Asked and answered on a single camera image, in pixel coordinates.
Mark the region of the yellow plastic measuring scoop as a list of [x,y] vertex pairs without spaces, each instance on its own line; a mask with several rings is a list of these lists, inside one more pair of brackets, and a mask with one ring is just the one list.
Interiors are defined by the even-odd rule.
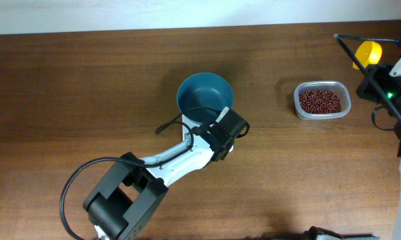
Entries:
[[382,47],[375,41],[363,42],[355,53],[355,57],[364,68],[379,63],[381,56]]

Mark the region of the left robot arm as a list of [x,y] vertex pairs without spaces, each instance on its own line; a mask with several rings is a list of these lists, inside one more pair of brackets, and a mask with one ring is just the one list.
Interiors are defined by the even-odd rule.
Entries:
[[183,113],[172,122],[182,125],[183,140],[157,155],[122,155],[83,202],[98,239],[135,239],[168,192],[183,176],[225,159],[234,141],[249,131],[248,122],[224,107],[211,110],[213,119],[195,122]]

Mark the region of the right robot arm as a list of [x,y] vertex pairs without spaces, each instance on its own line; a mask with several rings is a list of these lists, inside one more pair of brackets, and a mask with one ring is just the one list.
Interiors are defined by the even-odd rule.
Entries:
[[378,104],[371,114],[373,124],[376,124],[376,113],[381,109],[387,110],[389,116],[396,118],[396,124],[387,131],[395,133],[400,141],[397,152],[397,157],[400,159],[400,196],[392,238],[401,239],[401,77],[390,76],[390,69],[391,66],[387,64],[368,66],[356,94],[361,99]]

